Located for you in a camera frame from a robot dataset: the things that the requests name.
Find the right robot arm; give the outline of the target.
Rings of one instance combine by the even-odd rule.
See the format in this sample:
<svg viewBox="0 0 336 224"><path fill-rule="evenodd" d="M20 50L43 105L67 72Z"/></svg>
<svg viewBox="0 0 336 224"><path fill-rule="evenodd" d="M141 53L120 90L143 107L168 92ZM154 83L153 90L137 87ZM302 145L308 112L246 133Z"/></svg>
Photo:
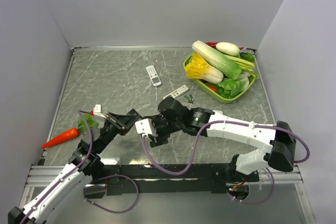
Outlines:
<svg viewBox="0 0 336 224"><path fill-rule="evenodd" d="M293 171L296 139L286 122L256 124L230 118L221 111L189 109L172 97L162 100L158 111L147 118L152 127L151 147L167 144L170 135L178 131L190 136L222 137L255 147L250 153L232 158L229 175L235 181L268 167L281 172Z"/></svg>

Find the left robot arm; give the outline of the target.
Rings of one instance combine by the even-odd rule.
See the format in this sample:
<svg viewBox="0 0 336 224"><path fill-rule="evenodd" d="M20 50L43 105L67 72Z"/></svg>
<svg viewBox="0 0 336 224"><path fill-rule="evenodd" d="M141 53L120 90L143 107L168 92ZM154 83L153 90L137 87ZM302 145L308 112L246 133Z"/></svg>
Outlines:
<svg viewBox="0 0 336 224"><path fill-rule="evenodd" d="M125 115L107 113L102 128L91 127L85 114L78 111L87 134L80 141L68 163L57 177L25 206L8 213L8 223L52 223L66 201L89 183L98 183L104 176L99 154L117 135L126 135L141 115L134 109Z"/></svg>

